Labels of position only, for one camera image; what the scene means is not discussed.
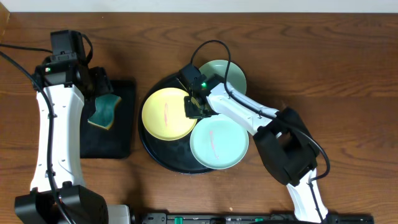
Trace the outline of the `green yellow sponge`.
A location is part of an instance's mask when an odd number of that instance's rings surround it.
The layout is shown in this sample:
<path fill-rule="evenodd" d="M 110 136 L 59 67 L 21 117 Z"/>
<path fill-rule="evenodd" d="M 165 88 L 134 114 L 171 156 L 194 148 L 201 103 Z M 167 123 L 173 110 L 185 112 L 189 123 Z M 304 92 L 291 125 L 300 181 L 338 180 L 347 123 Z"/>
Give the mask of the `green yellow sponge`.
<path fill-rule="evenodd" d="M 88 118 L 88 122 L 94 126 L 109 130 L 115 119 L 115 111 L 121 97 L 107 94 L 95 99 L 95 112 Z"/>

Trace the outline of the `yellow plate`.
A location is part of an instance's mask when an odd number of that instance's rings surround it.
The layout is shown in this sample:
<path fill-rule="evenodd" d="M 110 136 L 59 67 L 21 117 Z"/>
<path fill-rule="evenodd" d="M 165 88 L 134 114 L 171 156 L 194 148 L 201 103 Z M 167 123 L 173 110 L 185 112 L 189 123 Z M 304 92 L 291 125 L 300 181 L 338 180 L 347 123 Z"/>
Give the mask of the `yellow plate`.
<path fill-rule="evenodd" d="M 185 115 L 186 96 L 188 93 L 179 88 L 163 88 L 151 94 L 141 112 L 145 129 L 164 141 L 175 141 L 189 134 L 197 120 Z"/>

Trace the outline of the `light green plate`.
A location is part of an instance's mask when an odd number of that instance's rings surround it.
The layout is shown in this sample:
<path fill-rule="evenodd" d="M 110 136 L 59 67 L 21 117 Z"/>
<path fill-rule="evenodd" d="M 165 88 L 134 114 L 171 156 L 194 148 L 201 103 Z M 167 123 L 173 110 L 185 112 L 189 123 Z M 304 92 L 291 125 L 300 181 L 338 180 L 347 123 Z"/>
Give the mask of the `light green plate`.
<path fill-rule="evenodd" d="M 199 68 L 199 71 L 207 78 L 211 78 L 214 74 L 224 77 L 227 63 L 227 60 L 212 60 L 202 65 Z M 238 65 L 233 62 L 231 62 L 229 65 L 227 81 L 233 86 L 234 89 L 244 95 L 246 94 L 247 83 L 245 73 Z"/>
<path fill-rule="evenodd" d="M 222 114 L 199 121 L 190 136 L 194 158 L 210 169 L 235 166 L 246 155 L 248 146 L 248 132 Z"/>

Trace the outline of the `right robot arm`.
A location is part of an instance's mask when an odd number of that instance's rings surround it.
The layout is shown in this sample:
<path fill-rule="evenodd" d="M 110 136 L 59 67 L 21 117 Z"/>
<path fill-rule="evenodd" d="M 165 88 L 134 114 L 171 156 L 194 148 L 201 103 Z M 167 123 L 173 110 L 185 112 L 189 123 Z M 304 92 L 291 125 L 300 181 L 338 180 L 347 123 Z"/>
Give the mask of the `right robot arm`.
<path fill-rule="evenodd" d="M 294 215 L 300 222 L 325 223 L 328 209 L 320 197 L 317 157 L 326 165 L 330 160 L 324 149 L 310 135 L 301 117 L 291 108 L 279 111 L 261 105 L 240 92 L 222 77 L 207 80 L 204 75 L 180 77 L 190 98 L 185 100 L 189 118 L 207 118 L 222 114 L 238 123 L 252 136 L 268 173 L 287 187 L 294 203 Z"/>

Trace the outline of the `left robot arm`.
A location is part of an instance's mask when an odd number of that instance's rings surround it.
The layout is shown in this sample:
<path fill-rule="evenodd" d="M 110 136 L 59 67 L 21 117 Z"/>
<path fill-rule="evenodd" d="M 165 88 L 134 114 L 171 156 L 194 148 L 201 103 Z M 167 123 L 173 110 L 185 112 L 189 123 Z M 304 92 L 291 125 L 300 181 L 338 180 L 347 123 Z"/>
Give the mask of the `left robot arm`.
<path fill-rule="evenodd" d="M 76 54 L 53 55 L 28 76 L 40 110 L 39 152 L 30 192 L 15 199 L 23 223 L 108 223 L 105 199 L 85 186 L 80 122 L 86 100 L 111 93 L 101 67 Z"/>

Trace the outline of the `black round tray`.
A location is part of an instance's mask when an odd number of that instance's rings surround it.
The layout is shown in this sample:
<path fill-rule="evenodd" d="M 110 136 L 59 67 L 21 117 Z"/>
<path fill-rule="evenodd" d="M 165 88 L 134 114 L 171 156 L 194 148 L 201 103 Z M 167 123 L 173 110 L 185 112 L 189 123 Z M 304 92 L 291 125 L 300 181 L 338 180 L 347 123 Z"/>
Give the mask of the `black round tray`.
<path fill-rule="evenodd" d="M 176 73 L 161 79 L 150 89 L 150 92 L 146 95 L 141 105 L 139 118 L 139 135 L 144 148 L 156 162 L 174 172 L 183 174 L 203 174 L 215 170 L 205 167 L 194 158 L 190 149 L 190 136 L 192 131 L 181 139 L 164 141 L 153 137 L 145 129 L 141 115 L 144 102 L 151 94 L 163 88 L 179 88 L 187 92 Z"/>

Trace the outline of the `black rectangular tray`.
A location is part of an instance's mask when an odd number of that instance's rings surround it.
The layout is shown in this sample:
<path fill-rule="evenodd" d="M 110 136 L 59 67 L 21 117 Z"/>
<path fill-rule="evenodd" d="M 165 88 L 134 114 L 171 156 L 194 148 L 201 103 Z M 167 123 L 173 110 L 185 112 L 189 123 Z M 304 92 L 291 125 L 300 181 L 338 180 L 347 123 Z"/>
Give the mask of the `black rectangular tray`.
<path fill-rule="evenodd" d="M 130 155 L 136 84 L 130 80 L 112 80 L 113 95 L 121 98 L 114 107 L 114 119 L 105 129 L 90 123 L 97 112 L 94 101 L 87 101 L 80 121 L 80 157 L 82 159 L 124 159 Z"/>

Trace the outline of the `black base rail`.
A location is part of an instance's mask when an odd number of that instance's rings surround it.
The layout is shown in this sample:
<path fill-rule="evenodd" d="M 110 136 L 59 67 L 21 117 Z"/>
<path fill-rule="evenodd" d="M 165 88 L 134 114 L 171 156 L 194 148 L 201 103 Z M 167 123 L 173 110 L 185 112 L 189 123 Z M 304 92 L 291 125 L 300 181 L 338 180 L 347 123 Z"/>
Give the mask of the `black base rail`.
<path fill-rule="evenodd" d="M 137 223 L 141 224 L 266 224 L 266 223 L 313 223 L 299 221 L 293 214 L 267 215 L 211 215 L 211 214 L 166 214 L 145 213 Z M 327 224 L 375 224 L 369 215 L 327 215 L 322 223 Z"/>

